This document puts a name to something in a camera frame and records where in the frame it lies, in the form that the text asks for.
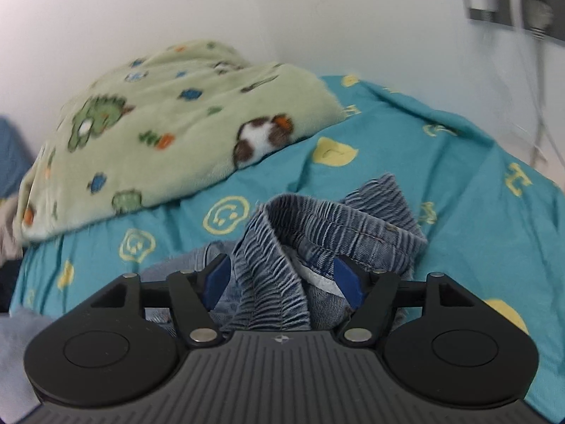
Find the jeans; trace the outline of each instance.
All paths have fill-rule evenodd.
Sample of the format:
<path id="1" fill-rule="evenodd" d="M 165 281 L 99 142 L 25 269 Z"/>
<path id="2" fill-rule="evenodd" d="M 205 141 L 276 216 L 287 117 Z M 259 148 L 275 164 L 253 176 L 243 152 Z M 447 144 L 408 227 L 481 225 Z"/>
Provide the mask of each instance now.
<path id="1" fill-rule="evenodd" d="M 333 280 L 333 259 L 344 254 L 363 269 L 410 279 L 427 241 L 393 175 L 367 182 L 341 202 L 281 194 L 259 205 L 238 241 L 213 242 L 141 274 L 163 280 L 182 269 L 201 271 L 218 253 L 232 276 L 210 316 L 233 330 L 327 330 L 351 308 Z M 165 322 L 162 310 L 149 320 Z"/>

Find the green dinosaur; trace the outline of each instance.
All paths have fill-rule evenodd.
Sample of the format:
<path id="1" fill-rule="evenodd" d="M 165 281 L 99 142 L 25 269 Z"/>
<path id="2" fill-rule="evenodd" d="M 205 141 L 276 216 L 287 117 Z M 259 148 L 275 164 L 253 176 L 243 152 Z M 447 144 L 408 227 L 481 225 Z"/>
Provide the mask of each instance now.
<path id="1" fill-rule="evenodd" d="M 138 190 L 118 191 L 112 198 L 112 207 L 117 215 L 141 209 L 141 192 Z"/>
<path id="2" fill-rule="evenodd" d="M 72 153 L 83 148 L 88 139 L 99 137 L 106 129 L 116 124 L 122 116 L 131 112 L 133 106 L 126 106 L 126 99 L 116 95 L 91 97 L 72 119 L 72 133 L 68 149 Z"/>

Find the teal bed sheet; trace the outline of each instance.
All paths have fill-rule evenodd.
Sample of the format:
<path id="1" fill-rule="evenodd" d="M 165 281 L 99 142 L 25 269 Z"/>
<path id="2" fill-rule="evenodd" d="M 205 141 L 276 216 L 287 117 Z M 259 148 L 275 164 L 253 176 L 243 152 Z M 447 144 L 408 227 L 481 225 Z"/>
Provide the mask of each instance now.
<path id="1" fill-rule="evenodd" d="M 441 271 L 527 330 L 540 367 L 527 401 L 565 416 L 565 198 L 465 118 L 401 93 L 327 77 L 348 119 L 190 198 L 32 246 L 12 300 L 60 317 L 125 272 L 236 239 L 282 192 L 340 199 L 392 172 L 429 246 L 415 279 Z"/>

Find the yellow pattern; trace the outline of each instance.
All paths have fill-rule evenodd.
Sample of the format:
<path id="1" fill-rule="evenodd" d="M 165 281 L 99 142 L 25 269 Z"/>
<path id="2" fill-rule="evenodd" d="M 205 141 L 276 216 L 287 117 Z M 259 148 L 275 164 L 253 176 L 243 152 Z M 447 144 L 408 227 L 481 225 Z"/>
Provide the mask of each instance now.
<path id="1" fill-rule="evenodd" d="M 424 132 L 428 134 L 430 137 L 437 137 L 438 132 L 447 132 L 448 134 L 457 136 L 457 132 L 448 129 L 447 127 L 442 126 L 441 124 L 426 124 L 425 126 L 422 127 L 422 129 L 424 129 Z"/>
<path id="2" fill-rule="evenodd" d="M 508 169 L 513 173 L 507 173 L 504 182 L 513 195 L 520 197 L 522 196 L 522 189 L 515 187 L 514 182 L 520 179 L 523 187 L 529 187 L 529 185 L 532 185 L 532 180 L 528 178 L 518 163 L 511 163 Z"/>
<path id="3" fill-rule="evenodd" d="M 358 109 L 355 105 L 349 105 L 348 107 L 344 108 L 344 115 L 346 118 L 353 116 L 354 114 L 360 114 L 361 110 Z"/>
<path id="4" fill-rule="evenodd" d="M 30 288 L 28 290 L 28 295 L 25 298 L 25 304 L 27 305 L 28 308 L 31 308 L 34 302 L 35 302 L 35 290 L 33 288 Z"/>
<path id="5" fill-rule="evenodd" d="M 57 279 L 57 288 L 62 290 L 72 284 L 75 279 L 75 267 L 72 266 L 69 260 L 66 260 L 63 272 L 59 275 Z"/>
<path id="6" fill-rule="evenodd" d="M 421 211 L 423 212 L 418 219 L 418 223 L 427 223 L 429 225 L 433 225 L 437 221 L 437 213 L 433 209 L 433 202 L 423 202 L 420 206 Z"/>
<path id="7" fill-rule="evenodd" d="M 524 319 L 518 314 L 518 312 L 512 306 L 508 305 L 502 300 L 485 300 L 492 309 L 494 309 L 499 314 L 502 314 L 506 317 L 510 322 L 512 322 L 516 327 L 520 328 L 523 332 L 528 333 L 528 327 L 524 322 Z"/>
<path id="8" fill-rule="evenodd" d="M 120 258 L 124 261 L 141 263 L 147 255 L 155 250 L 156 245 L 155 238 L 147 231 L 135 228 L 128 229 L 120 244 Z"/>
<path id="9" fill-rule="evenodd" d="M 214 204 L 202 221 L 208 233 L 224 235 L 231 233 L 239 222 L 249 215 L 249 202 L 243 196 L 226 196 Z"/>
<path id="10" fill-rule="evenodd" d="M 358 82 L 359 79 L 355 75 L 346 75 L 343 78 L 341 78 L 341 85 L 343 87 L 351 87 L 352 85 L 357 84 Z"/>
<path id="11" fill-rule="evenodd" d="M 336 142 L 331 138 L 320 137 L 312 154 L 312 160 L 317 164 L 340 167 L 353 161 L 358 153 L 359 150 L 349 145 Z"/>

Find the blue pillow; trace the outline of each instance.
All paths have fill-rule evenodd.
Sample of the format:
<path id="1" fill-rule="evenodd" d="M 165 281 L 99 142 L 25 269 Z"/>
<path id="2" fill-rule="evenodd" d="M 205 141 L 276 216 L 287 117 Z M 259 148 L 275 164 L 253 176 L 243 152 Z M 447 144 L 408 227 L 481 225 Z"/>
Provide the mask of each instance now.
<path id="1" fill-rule="evenodd" d="M 0 117 L 0 199 L 16 194 L 31 161 L 20 136 L 8 121 Z"/>

